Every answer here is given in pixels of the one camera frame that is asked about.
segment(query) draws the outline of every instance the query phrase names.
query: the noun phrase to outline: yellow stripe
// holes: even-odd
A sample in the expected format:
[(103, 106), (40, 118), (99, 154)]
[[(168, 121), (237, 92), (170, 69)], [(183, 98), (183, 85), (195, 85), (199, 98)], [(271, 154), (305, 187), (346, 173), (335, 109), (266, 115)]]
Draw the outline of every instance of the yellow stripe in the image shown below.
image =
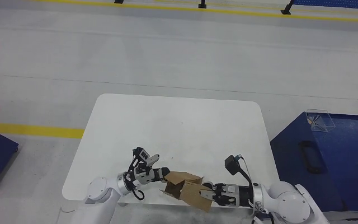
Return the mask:
[(81, 4), (88, 6), (110, 6), (123, 8), (144, 8), (152, 10), (176, 10), (176, 11), (191, 11), (191, 12), (211, 12), (231, 15), (246, 15), (246, 16), (262, 16), (262, 17), (278, 17), (278, 18), (299, 18), (305, 20), (326, 20), (326, 21), (341, 21), (341, 22), (358, 22), (358, 18), (344, 18), (344, 17), (327, 17), (327, 16), (303, 16), (303, 15), (282, 15), (278, 13), (263, 13), (263, 12), (246, 12), (233, 10), (219, 10), (219, 9), (203, 9), (203, 8), (186, 8), (186, 7), (172, 7), (172, 6), (151, 6), (143, 4), (115, 4), (106, 2), (82, 2), (70, 0), (32, 0), (35, 2), (52, 2), (52, 3), (66, 3), (66, 4)]
[[(190, 1), (170, 1), (170, 0), (154, 0), (155, 2), (161, 3), (174, 3), (174, 4), (198, 4), (199, 2), (190, 2)], [(208, 6), (221, 6), (221, 7), (238, 7), (238, 8), (254, 8), (262, 10), (282, 10), (280, 7), (267, 7), (267, 6), (245, 6), (243, 4), (220, 4), (220, 3), (207, 3)], [(290, 11), (294, 12), (317, 12), (317, 13), (336, 13), (336, 14), (348, 14), (348, 15), (358, 15), (358, 12), (343, 12), (343, 11), (327, 11), (327, 10), (300, 10), (292, 8)]]
[(28, 136), (51, 136), (62, 138), (82, 138), (84, 129), (47, 127), (23, 124), (0, 124), (2, 134), (25, 134)]

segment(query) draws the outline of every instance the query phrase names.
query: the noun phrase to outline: brown cardboard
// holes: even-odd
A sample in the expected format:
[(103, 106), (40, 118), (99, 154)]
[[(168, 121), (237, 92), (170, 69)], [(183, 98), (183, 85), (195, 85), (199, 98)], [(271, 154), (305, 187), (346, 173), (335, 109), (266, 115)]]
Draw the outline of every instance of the brown cardboard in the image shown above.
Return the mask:
[(211, 190), (202, 186), (202, 178), (189, 174), (188, 172), (170, 172), (164, 177), (167, 180), (167, 186), (164, 194), (182, 200), (193, 206), (208, 212), (211, 207), (211, 200), (200, 196), (200, 190)]

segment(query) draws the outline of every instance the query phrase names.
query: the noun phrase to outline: concrete floor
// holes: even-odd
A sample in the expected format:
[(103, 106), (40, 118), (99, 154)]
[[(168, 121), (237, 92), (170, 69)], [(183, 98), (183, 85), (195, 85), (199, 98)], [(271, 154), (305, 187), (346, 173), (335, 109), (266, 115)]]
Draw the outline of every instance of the concrete floor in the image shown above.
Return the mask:
[[(309, 108), (358, 114), (357, 23), (0, 7), (0, 123), (85, 128), (102, 93), (254, 101), (270, 139)], [(66, 223), (71, 213), (60, 208), (77, 202), (62, 185), (79, 140), (8, 137), (21, 147), (0, 181), (1, 223)], [(244, 214), (137, 204), (119, 207), (112, 223), (248, 222)]]

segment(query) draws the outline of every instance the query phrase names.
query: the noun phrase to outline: clear plastic container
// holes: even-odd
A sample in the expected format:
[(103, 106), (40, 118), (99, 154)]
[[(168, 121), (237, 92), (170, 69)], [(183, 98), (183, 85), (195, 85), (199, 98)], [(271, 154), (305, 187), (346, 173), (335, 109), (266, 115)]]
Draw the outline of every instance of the clear plastic container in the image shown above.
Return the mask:
[(306, 111), (306, 117), (313, 131), (329, 132), (336, 127), (326, 110), (308, 109)]

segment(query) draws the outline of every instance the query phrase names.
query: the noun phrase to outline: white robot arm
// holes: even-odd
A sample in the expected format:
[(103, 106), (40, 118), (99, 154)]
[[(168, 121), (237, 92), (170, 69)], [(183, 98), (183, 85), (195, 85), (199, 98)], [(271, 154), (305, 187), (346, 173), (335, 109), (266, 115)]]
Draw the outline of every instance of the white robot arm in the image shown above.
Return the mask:
[[(329, 224), (311, 195), (301, 185), (292, 186), (280, 181), (269, 189), (265, 186), (252, 183), (251, 178), (241, 168), (241, 155), (229, 156), (225, 160), (225, 168), (232, 174), (240, 172), (249, 182), (249, 186), (235, 184), (203, 183), (213, 191), (201, 190), (204, 198), (217, 202), (220, 206), (250, 207), (253, 213), (265, 213), (270, 216), (272, 223), (302, 223), (302, 224)], [(253, 222), (262, 223), (257, 217)]]
[(133, 193), (139, 200), (144, 199), (144, 193), (139, 197), (136, 188), (140, 185), (155, 181), (164, 181), (169, 173), (166, 167), (153, 169), (159, 160), (159, 155), (152, 157), (143, 149), (133, 150), (133, 160), (128, 171), (114, 178), (98, 177), (88, 186), (86, 198), (80, 202), (71, 219), (71, 224), (107, 224), (110, 223), (118, 200), (122, 196)]

